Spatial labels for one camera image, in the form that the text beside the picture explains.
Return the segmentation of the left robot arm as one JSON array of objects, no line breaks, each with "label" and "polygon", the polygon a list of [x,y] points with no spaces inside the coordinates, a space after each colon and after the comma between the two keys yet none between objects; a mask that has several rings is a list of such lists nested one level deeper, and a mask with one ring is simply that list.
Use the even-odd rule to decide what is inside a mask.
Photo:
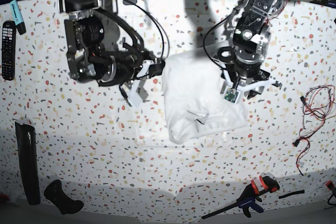
[{"label": "left robot arm", "polygon": [[267,86],[282,84],[261,69],[271,41],[270,21],[278,17],[288,0],[242,0],[219,22],[229,39],[209,59],[219,66],[224,78],[224,99],[237,104],[262,94]]}]

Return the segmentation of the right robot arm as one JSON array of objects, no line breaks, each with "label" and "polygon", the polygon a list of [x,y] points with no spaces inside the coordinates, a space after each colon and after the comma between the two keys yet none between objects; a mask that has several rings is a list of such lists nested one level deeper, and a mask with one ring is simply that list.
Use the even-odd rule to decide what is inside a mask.
[{"label": "right robot arm", "polygon": [[[144,46],[142,37],[116,13],[107,10],[107,0],[59,0],[64,21],[69,75],[80,83],[96,81],[100,87],[117,86],[130,106],[143,103],[141,81],[162,74],[165,61]],[[103,40],[107,30],[103,22],[112,21],[131,38],[121,40],[108,50]]]}]

